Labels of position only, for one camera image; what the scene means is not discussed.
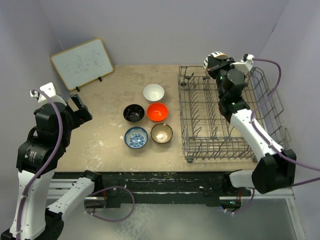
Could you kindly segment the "white orange rimmed striped bowl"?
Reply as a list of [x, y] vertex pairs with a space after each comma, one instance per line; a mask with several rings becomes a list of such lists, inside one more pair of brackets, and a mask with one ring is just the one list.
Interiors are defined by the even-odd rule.
[[214, 51], [210, 53], [204, 60], [203, 60], [203, 70], [207, 76], [209, 76], [208, 69], [216, 67], [220, 65], [223, 61], [225, 61], [228, 56], [221, 52], [221, 51]]

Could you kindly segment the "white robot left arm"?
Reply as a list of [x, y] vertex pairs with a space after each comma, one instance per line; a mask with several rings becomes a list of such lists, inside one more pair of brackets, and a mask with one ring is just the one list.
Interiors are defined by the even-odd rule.
[[56, 202], [47, 205], [47, 195], [59, 159], [71, 141], [72, 130], [92, 120], [78, 94], [70, 96], [72, 108], [60, 97], [51, 97], [34, 111], [36, 125], [18, 148], [16, 167], [19, 197], [14, 221], [2, 240], [56, 240], [64, 221], [85, 197], [103, 191], [102, 175], [85, 170], [75, 184]]

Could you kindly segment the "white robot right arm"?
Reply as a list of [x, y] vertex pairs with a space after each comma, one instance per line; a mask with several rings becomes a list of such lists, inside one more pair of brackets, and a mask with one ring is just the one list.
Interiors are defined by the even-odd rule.
[[284, 150], [268, 135], [242, 97], [248, 85], [246, 75], [253, 65], [251, 54], [236, 62], [220, 51], [210, 53], [203, 61], [205, 74], [216, 81], [220, 114], [241, 133], [257, 159], [254, 170], [236, 170], [225, 176], [222, 190], [228, 196], [240, 188], [255, 189], [261, 194], [288, 188], [295, 178], [296, 154], [291, 149]]

